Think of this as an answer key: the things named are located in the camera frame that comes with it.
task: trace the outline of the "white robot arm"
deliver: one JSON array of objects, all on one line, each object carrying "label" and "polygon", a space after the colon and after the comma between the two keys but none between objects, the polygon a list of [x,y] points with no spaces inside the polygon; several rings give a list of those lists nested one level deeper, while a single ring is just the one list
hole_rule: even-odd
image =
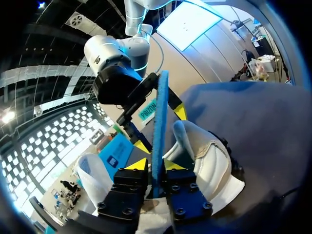
[{"label": "white robot arm", "polygon": [[148,10],[159,9],[173,0],[124,0],[126,10],[125,33],[132,38],[114,39],[97,35],[84,46],[84,54],[97,76],[100,71],[119,61],[128,63],[142,78],[145,76],[153,27],[142,24]]}]

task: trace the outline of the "ceiling light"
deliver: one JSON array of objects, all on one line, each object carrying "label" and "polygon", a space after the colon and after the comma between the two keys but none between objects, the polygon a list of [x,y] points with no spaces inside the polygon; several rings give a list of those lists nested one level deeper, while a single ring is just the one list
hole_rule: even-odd
[{"label": "ceiling light", "polygon": [[45,8],[45,2],[38,2],[38,9]]},{"label": "ceiling light", "polygon": [[13,111],[9,111],[7,112],[3,117],[2,117],[2,121],[4,123],[8,123],[10,122],[12,119],[14,119],[15,117],[15,113]]}]

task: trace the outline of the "light panel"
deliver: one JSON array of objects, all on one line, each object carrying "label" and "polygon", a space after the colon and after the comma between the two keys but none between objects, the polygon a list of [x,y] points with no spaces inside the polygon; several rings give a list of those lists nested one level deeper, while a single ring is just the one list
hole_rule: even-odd
[{"label": "light panel", "polygon": [[221,18],[200,8],[202,6],[216,12],[201,0],[190,0],[195,3],[181,3],[158,27],[157,32],[167,41],[184,51],[208,29],[221,21]]}]

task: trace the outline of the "yellow triangle marker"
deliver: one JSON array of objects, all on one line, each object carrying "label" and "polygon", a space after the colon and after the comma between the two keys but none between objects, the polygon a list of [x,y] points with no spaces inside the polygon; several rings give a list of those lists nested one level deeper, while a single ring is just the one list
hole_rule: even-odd
[{"label": "yellow triangle marker", "polygon": [[136,146],[137,148],[139,148],[140,150],[142,150],[142,151],[144,151],[144,152],[146,152],[146,153],[148,153],[148,154],[151,154],[151,152],[149,152],[149,151],[146,149],[145,145],[143,145],[143,143],[142,143],[141,140],[138,140],[136,143],[134,143],[134,146]]},{"label": "yellow triangle marker", "polygon": [[133,170],[138,169],[144,171],[145,164],[146,164],[146,158],[141,159],[140,161],[135,162],[134,164],[130,165],[129,167],[126,167],[125,169]]},{"label": "yellow triangle marker", "polygon": [[175,114],[180,118],[180,120],[187,120],[186,110],[184,104],[181,103],[174,109]]},{"label": "yellow triangle marker", "polygon": [[166,171],[172,170],[172,169],[177,169],[177,170],[185,169],[184,167],[181,167],[181,166],[175,164],[174,162],[171,162],[165,158],[164,158],[164,164],[165,164]]}]

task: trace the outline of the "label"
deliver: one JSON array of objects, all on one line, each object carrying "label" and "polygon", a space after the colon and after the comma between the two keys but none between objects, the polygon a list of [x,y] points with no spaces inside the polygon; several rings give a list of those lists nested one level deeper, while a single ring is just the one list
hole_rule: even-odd
[{"label": "label", "polygon": [[114,180],[118,168],[126,166],[133,148],[133,144],[123,134],[119,133],[99,153],[98,156],[102,159],[112,180]]},{"label": "label", "polygon": [[156,110],[156,98],[154,98],[139,114],[138,116],[141,120],[146,120],[150,117]]}]

